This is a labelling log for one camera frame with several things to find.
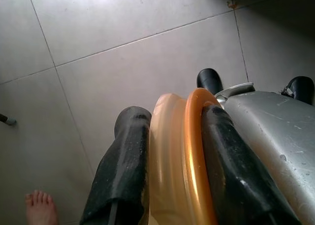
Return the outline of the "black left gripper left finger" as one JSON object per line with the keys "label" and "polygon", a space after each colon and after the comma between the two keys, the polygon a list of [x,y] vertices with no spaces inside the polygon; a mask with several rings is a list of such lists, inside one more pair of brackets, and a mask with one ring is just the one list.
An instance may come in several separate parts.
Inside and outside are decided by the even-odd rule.
{"label": "black left gripper left finger", "polygon": [[80,224],[148,224],[150,121],[150,112],[138,106],[118,115],[114,141],[98,165]]}

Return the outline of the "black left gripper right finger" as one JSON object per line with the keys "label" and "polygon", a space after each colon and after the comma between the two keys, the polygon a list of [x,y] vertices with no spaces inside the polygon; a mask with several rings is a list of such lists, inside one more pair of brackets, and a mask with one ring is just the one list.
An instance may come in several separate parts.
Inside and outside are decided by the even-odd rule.
{"label": "black left gripper right finger", "polygon": [[300,221],[259,157],[216,105],[201,114],[204,158],[220,225],[298,225]]}

